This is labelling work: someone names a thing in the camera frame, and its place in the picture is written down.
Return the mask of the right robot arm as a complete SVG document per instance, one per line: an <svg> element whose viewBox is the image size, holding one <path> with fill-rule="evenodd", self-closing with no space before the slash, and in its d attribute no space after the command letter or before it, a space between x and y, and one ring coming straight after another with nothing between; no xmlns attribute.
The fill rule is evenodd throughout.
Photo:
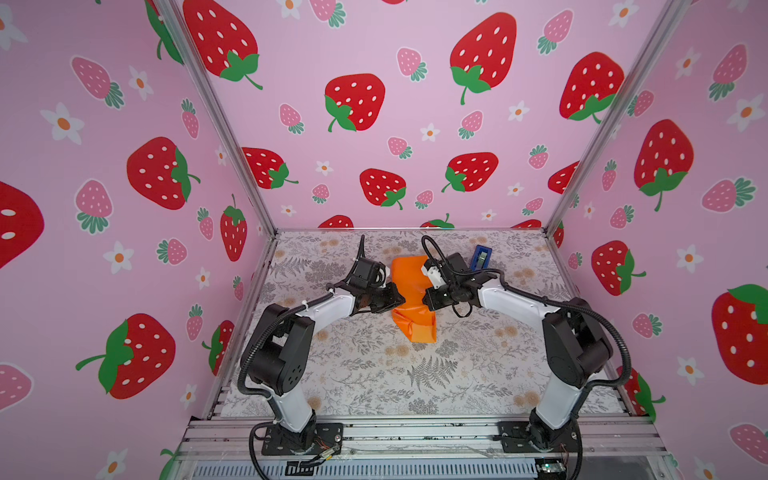
<svg viewBox="0 0 768 480"><path fill-rule="evenodd" d="M509 285L498 269L470 270L460 254L427 255L422 273L430 280L423 303L432 311L466 303L527 324L543 335L550 379L530 415L530 430L554 435L577 418L591 391L625 381L601 379L613 356L606 333L613 327L581 298L567 302Z"/></svg>

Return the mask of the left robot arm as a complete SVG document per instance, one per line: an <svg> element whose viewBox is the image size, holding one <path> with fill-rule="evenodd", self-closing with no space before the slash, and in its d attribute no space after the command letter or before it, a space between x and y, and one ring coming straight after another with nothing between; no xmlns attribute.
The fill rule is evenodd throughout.
<svg viewBox="0 0 768 480"><path fill-rule="evenodd" d="M404 302L387 279L383 263L359 258L346 277L327 285L321 296L295 307L267 306L241 356L237 390L264 398L284 431L311 432L316 413L304 396L301 380L314 335L338 320L389 312Z"/></svg>

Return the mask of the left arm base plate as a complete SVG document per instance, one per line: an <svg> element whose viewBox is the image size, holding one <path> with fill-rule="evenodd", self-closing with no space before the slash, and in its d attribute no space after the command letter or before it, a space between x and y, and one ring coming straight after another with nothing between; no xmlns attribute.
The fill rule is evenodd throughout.
<svg viewBox="0 0 768 480"><path fill-rule="evenodd" d="M280 425L267 428L262 441L263 456L319 455L326 450L338 450L343 442L343 423L312 423L300 432L291 432Z"/></svg>

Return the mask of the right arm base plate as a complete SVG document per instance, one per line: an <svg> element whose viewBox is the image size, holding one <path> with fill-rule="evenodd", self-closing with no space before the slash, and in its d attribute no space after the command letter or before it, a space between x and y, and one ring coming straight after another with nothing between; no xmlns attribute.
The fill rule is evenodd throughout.
<svg viewBox="0 0 768 480"><path fill-rule="evenodd" d="M578 453L582 449L572 421L559 429L551 429L544 423L524 421L502 421L497 427L495 439L501 443L505 453Z"/></svg>

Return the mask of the aluminium front rail frame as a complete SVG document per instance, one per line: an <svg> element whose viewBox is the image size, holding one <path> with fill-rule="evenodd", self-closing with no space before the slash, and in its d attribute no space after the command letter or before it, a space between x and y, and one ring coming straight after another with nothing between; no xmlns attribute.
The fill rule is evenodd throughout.
<svg viewBox="0 0 768 480"><path fill-rule="evenodd" d="M193 420L168 479L677 479L656 428L622 415L585 415L581 438L550 451L523 437L521 416L326 416L337 452L319 467L299 455L264 456L249 433L257 418Z"/></svg>

